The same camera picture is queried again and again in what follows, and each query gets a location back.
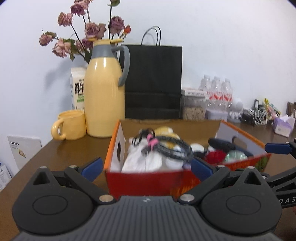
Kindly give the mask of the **white jar lid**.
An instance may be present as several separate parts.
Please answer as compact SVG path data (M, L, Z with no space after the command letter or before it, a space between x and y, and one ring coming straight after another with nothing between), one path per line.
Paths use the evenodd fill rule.
M190 146L191 146L191 149L194 153L195 152L201 152L201 153L205 152L205 148L198 143L192 143Z

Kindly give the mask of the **yellow white plush paw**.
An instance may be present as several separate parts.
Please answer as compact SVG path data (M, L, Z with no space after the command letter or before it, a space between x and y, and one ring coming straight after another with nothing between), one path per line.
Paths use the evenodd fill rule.
M173 129L167 126L162 126L159 128L154 129L155 136L166 136L166 137L172 137L176 139L180 139L180 137L174 133ZM161 144L166 146L169 149L173 149L176 144L168 141L161 141Z

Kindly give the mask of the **white round jar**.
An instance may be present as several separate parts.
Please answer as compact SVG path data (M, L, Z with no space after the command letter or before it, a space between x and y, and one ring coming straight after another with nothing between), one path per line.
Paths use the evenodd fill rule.
M182 170L184 161L176 160L172 158L166 158L165 164L171 170Z

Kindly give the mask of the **dried pink flower bouquet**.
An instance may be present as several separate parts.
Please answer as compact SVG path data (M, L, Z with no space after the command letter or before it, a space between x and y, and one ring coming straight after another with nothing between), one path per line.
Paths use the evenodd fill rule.
M70 58L74 60L76 56L80 56L86 63L90 62L93 52L93 43L97 40L103 40L107 35L107 39L113 44L118 45L118 39L124 40L131 32L130 25L127 25L120 16L112 15L112 9L119 6L120 1L108 1L109 21L105 23L93 22L90 18L89 6L92 1L74 1L70 6L69 13L60 12L57 18L57 24L62 27L70 27L73 35L69 38L61 38L57 33L43 31L39 37L40 46L48 46L55 43L52 53L60 58ZM84 23L84 37L79 37L73 26L74 17L82 18Z

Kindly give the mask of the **left water bottle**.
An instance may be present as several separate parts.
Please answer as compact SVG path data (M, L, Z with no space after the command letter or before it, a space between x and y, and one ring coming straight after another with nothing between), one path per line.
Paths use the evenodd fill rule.
M211 79L209 75L204 75L203 79L201 80L199 90L208 91L211 89Z

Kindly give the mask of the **yellow thermos jug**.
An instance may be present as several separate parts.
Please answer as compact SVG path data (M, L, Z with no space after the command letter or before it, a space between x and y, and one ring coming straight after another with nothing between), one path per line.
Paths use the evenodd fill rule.
M90 136L112 136L118 120L125 119L125 82L130 51L123 39L97 40L84 77L84 111Z

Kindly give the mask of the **navy blue pouch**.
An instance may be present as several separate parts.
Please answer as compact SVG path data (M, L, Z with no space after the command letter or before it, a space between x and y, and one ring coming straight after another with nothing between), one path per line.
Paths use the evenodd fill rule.
M208 144L213 147L216 150L224 151L225 153L230 151L241 151L243 152L247 157L252 157L253 154L246 149L243 149L242 147L239 147L236 144L233 144L231 142L228 142L226 140L220 139L220 138L210 138L208 139Z

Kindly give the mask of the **yellow ceramic mug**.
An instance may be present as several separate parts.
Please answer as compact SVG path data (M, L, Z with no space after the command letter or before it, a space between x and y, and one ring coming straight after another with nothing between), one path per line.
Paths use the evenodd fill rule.
M53 139L74 141L86 135L85 113L83 110L68 110L58 115L51 127Z

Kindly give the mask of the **clear snack container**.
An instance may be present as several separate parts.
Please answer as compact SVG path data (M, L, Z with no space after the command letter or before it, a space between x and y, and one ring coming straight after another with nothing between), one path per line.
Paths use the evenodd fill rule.
M198 89L183 88L181 94L182 118L190 121L204 120L206 92Z

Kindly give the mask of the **water bottle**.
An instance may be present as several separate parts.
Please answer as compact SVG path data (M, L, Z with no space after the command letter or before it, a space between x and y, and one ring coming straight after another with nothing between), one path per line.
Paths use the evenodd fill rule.
M221 106L221 100L223 97L223 91L221 87L220 78L217 76L215 76L211 82L210 94L211 106L214 109L219 110Z
M211 89L211 79L209 75L204 75L203 79L201 80L199 90L208 91Z
M228 111L229 105L232 101L233 89L230 83L230 80L225 78L224 82L222 82L222 92L223 92L223 107L225 111Z

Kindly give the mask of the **colourful snack packet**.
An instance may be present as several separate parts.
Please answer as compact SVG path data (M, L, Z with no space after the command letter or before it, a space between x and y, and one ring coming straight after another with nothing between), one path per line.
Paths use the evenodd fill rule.
M264 99L264 108L271 117L280 117L281 112L267 99Z

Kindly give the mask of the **white milk carton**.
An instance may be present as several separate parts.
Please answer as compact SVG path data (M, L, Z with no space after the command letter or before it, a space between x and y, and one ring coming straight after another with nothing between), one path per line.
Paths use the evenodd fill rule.
M72 109L84 110L84 77L85 67L71 68L70 89Z

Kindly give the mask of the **white cloth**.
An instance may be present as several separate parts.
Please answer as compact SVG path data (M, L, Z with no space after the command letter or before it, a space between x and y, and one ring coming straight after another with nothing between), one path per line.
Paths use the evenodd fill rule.
M148 146L146 138L140 142L138 140L129 139L129 147L122 173L147 173L156 172L162 167L162 155L155 151L150 151L148 154L143 154L142 149Z

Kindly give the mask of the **red fabric item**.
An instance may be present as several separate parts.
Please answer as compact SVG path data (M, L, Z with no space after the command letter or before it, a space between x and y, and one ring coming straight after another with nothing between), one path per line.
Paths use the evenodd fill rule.
M218 165L225 160L226 153L222 150L208 152L205 155L205 161L211 165Z

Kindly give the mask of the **purple white tissue box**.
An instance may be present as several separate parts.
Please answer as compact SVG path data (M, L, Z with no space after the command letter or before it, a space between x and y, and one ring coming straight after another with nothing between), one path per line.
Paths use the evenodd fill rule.
M285 115L277 117L273 121L273 131L280 136L288 138L295 126L295 118L293 116Z

